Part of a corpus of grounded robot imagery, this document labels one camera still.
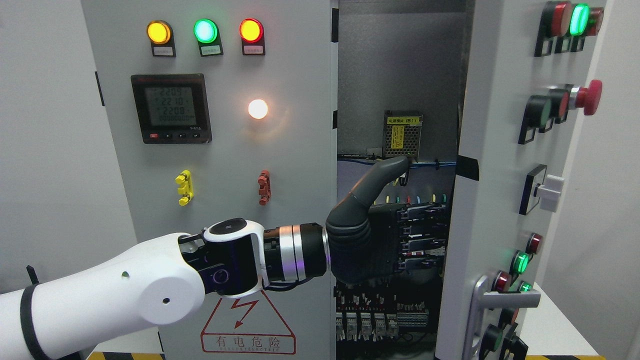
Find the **dark grey robot hand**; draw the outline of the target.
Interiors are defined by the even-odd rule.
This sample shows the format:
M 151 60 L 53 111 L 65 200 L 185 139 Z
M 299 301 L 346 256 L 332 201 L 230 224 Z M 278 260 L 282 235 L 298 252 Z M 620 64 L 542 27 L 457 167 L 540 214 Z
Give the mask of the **dark grey robot hand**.
M 409 167 L 410 160 L 404 156 L 377 162 L 330 211 L 325 230 L 336 280 L 358 285 L 444 264 L 451 215 L 448 205 L 375 205 L 384 187 Z

